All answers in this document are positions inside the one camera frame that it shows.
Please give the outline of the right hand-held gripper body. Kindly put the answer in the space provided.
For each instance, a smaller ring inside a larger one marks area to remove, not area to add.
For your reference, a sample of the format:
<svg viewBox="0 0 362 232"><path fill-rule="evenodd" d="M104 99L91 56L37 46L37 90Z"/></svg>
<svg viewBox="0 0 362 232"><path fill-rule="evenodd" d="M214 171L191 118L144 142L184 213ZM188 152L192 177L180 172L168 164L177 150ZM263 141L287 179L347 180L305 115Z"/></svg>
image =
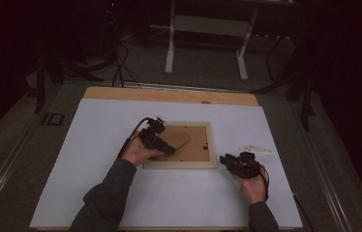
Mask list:
<svg viewBox="0 0 362 232"><path fill-rule="evenodd" d="M272 154L271 150L253 144L240 147L239 151L240 154L234 156L234 161L229 164L235 166L233 174L243 179L252 179L260 175L261 164L256 161L256 153Z"/></svg>

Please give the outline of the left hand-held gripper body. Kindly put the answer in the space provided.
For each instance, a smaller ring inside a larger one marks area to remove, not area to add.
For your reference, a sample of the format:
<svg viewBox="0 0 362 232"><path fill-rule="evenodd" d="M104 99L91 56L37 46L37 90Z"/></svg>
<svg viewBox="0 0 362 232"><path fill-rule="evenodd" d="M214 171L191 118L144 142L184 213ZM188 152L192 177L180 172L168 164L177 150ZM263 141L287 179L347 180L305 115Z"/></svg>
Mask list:
<svg viewBox="0 0 362 232"><path fill-rule="evenodd" d="M143 146L147 149L164 151L167 143L160 138L160 134L166 129L164 121L160 118L147 118L147 125L148 127L138 134Z"/></svg>

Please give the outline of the wooden picture frame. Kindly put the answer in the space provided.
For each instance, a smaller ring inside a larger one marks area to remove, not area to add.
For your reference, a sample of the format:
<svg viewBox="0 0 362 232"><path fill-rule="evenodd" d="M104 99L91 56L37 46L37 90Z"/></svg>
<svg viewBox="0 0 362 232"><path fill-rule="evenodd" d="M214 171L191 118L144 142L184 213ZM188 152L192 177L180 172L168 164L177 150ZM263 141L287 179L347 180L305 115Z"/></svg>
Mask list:
<svg viewBox="0 0 362 232"><path fill-rule="evenodd" d="M144 169L215 169L217 159L209 122L168 122L160 138L175 148L173 155L148 159Z"/></svg>

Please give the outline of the person's left hand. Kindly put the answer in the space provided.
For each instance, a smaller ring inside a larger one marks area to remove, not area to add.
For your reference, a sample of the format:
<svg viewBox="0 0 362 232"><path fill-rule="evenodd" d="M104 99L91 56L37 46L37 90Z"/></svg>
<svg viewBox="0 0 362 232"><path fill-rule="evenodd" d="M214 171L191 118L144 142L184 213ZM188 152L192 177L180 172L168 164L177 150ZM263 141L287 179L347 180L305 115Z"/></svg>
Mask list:
<svg viewBox="0 0 362 232"><path fill-rule="evenodd" d="M139 166L146 160L162 156L164 152L155 149L147 149L143 146L142 141L136 137L130 141L121 156L122 159L129 161L134 166Z"/></svg>

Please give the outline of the person's right hand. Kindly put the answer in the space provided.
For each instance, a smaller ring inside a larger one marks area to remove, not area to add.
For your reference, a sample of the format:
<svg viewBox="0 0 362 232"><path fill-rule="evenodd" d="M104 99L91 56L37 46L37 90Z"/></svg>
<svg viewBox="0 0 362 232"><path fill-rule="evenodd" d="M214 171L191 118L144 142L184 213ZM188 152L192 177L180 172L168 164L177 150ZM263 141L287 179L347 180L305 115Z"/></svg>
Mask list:
<svg viewBox="0 0 362 232"><path fill-rule="evenodd" d="M266 201L266 172L263 166L260 168L260 175L252 179L243 179L236 175L232 177L239 183L243 197L249 205Z"/></svg>

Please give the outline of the white table mat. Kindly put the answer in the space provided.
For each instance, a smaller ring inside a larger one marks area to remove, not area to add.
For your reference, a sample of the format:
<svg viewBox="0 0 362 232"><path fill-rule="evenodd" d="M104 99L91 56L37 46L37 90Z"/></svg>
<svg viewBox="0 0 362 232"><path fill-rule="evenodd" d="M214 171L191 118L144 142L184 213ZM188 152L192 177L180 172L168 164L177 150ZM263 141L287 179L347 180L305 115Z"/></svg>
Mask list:
<svg viewBox="0 0 362 232"><path fill-rule="evenodd" d="M302 225L264 111L259 106L83 99L30 222L37 229L66 228L85 193L100 183L136 124L159 115L167 122L208 122L214 151L237 154L262 148L256 160L270 177L267 204L282 228ZM248 225L239 186L223 166L199 170L139 168L131 185L124 229L218 228Z"/></svg>

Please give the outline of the black metal stand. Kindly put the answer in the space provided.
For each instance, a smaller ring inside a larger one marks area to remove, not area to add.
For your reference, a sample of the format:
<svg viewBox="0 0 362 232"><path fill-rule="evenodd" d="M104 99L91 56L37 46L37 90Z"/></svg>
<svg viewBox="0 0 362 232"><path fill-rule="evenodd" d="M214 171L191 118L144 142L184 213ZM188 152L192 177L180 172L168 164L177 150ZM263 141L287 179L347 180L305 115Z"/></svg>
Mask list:
<svg viewBox="0 0 362 232"><path fill-rule="evenodd" d="M101 78L91 74L92 71L97 71L105 68L108 61L105 60L100 64L90 67L81 67L74 62L65 58L61 53L54 49L45 48L42 46L38 50L37 56L37 74L36 87L29 92L30 96L36 98L35 113L41 111L45 105L45 77L48 76L55 83L62 83L65 79L63 69L77 73L79 76L90 81L102 81Z"/></svg>
<svg viewBox="0 0 362 232"><path fill-rule="evenodd" d="M316 76L314 68L316 61L311 56L310 49L305 43L305 32L302 32L300 29L289 29L287 36L294 44L294 49L288 58L287 64L277 76L273 75L270 59L274 50L283 40L283 38L279 38L267 53L265 60L272 83L260 89L252 90L252 93L265 94L289 84L290 87L287 90L286 97L290 102L296 102L299 98L302 98L300 121L303 129L309 131L309 116L313 114L311 98L313 81Z"/></svg>

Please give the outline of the black floor plate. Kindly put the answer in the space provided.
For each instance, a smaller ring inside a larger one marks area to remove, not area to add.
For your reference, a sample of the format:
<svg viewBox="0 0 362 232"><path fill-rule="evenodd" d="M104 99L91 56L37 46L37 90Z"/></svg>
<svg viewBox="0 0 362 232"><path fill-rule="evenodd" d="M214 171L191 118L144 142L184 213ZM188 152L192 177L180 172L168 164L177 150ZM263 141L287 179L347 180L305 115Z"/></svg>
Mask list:
<svg viewBox="0 0 362 232"><path fill-rule="evenodd" d="M65 115L59 113L47 113L42 120L42 126L61 126Z"/></svg>

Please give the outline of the metal floor rail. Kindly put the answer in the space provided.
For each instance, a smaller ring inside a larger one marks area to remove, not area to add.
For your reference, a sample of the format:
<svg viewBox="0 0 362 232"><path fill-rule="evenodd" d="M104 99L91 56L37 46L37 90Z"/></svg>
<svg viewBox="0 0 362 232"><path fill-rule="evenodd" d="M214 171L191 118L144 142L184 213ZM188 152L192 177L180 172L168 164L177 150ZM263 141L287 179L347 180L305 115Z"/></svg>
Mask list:
<svg viewBox="0 0 362 232"><path fill-rule="evenodd" d="M20 138L16 141L12 149L7 153L4 161L0 165L0 192L6 185L9 177L11 176L15 163L19 160L21 152L25 147L29 136L35 131L37 127L36 122L30 123L21 133Z"/></svg>
<svg viewBox="0 0 362 232"><path fill-rule="evenodd" d="M319 156L317 146L314 144L309 133L304 129L301 122L300 111L301 108L296 102L290 102L289 108L292 112L293 117L297 123L297 127L301 130L303 137L306 140L307 147L311 153L313 159L313 165L317 173L317 179L321 186L327 205L330 209L332 218L335 220L339 232L352 232L352 228L345 214L344 208L339 200L337 191L335 191L328 173L323 165L323 162Z"/></svg>

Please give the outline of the white metal desk frame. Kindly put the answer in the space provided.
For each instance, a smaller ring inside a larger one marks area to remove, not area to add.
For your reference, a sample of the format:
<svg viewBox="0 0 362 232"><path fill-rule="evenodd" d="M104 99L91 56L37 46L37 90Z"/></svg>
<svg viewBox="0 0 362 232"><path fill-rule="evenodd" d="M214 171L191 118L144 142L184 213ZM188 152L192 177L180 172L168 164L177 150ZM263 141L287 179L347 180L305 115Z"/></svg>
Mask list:
<svg viewBox="0 0 362 232"><path fill-rule="evenodd" d="M247 81L249 79L249 75L247 73L244 55L250 37L252 36L259 8L254 8L252 10L250 13L250 19L248 21L239 21L177 14L175 12L175 6L176 0L171 0L169 17L169 41L166 54L166 65L164 69L165 74L172 74L175 51L175 32L183 31L241 37L243 39L243 43L241 47L235 51L235 56L240 78L242 81Z"/></svg>

